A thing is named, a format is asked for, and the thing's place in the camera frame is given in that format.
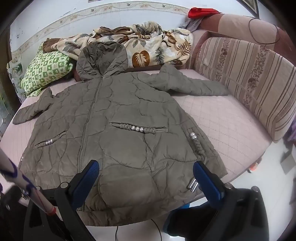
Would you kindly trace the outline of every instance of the jacket pocket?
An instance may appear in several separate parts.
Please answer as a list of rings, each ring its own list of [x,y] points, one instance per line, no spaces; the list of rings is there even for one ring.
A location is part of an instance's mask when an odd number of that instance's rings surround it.
[[[66,133],[67,133],[67,131],[64,131],[61,134],[58,134],[57,136],[55,136],[55,137],[53,137],[53,138],[51,138],[49,140],[42,141],[42,142],[34,145],[34,148],[39,148],[39,147],[51,145],[55,141],[57,141],[58,139],[60,139],[62,136],[64,136]]]
[[[114,122],[110,122],[111,126],[120,128],[120,129],[124,129],[124,130],[129,130],[129,131],[137,131],[137,132],[141,132],[141,133],[151,133],[151,134],[156,134],[157,132],[168,132],[167,128],[163,128],[163,127],[146,127],[146,126],[137,126],[137,125],[133,125],[133,124],[126,124],[126,123],[114,123]]]

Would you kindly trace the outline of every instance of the striped upholstery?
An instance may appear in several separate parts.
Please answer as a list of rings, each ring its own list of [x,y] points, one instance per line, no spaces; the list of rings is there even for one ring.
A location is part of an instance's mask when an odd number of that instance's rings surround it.
[[[198,29],[212,32],[214,34],[212,37],[241,39],[262,47],[265,46],[263,43],[276,42],[275,44],[266,45],[266,48],[282,55],[293,65],[296,65],[296,48],[289,35],[280,28],[276,28],[273,24],[260,19],[252,20],[249,28],[251,19],[251,17],[247,16],[219,13],[204,18]]]
[[[274,142],[286,133],[296,111],[296,69],[288,60],[247,41],[209,38],[197,55],[195,70],[223,83]]]

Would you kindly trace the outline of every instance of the blue gripper pad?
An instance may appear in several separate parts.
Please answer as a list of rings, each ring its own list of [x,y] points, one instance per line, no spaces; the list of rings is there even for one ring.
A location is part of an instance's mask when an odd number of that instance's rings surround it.
[[[81,207],[94,185],[100,166],[95,160],[91,160],[81,173],[76,174],[70,182],[68,194],[73,210]]]
[[[193,164],[193,175],[211,207],[220,209],[224,197],[223,182],[220,178],[211,173],[201,161]]]

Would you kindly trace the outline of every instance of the metal cylinder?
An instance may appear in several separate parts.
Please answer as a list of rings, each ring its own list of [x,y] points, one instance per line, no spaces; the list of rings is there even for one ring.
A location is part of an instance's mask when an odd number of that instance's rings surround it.
[[[63,182],[63,183],[61,183],[61,188],[66,188],[67,186],[68,186],[68,183],[67,182]]]
[[[260,192],[260,189],[257,186],[251,187],[251,190],[253,190],[254,192]]]
[[[196,183],[196,179],[194,177],[191,178],[189,184],[187,185],[187,189],[191,189],[195,183]]]
[[[195,192],[196,188],[198,186],[198,182],[195,182],[193,187],[190,189],[191,192]]]
[[[225,183],[224,186],[227,188],[227,189],[232,189],[233,188],[233,185],[231,183]]]

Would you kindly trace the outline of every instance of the pillow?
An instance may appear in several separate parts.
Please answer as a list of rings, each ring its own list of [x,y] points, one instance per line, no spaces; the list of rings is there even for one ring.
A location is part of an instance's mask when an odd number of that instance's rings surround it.
[[[41,43],[36,57],[29,64],[21,85],[26,96],[38,96],[42,88],[72,71],[71,58],[59,51],[43,53]]]

